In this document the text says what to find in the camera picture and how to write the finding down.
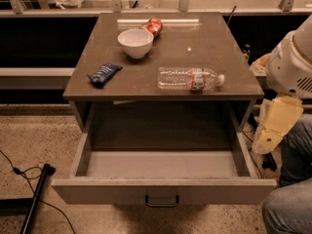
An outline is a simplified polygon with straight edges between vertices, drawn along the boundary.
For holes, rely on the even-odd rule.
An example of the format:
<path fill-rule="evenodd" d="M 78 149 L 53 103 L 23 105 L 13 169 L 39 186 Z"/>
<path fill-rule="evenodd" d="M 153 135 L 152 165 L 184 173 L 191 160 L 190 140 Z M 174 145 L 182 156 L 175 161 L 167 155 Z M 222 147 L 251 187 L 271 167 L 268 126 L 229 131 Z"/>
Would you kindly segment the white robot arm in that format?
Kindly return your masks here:
<path fill-rule="evenodd" d="M 302 101 L 312 98 L 312 15 L 270 54 L 254 61 L 251 71 L 263 75 L 266 86 L 277 93 L 260 106 L 259 126 L 253 137 L 253 152 L 267 154 L 302 115 Z"/>

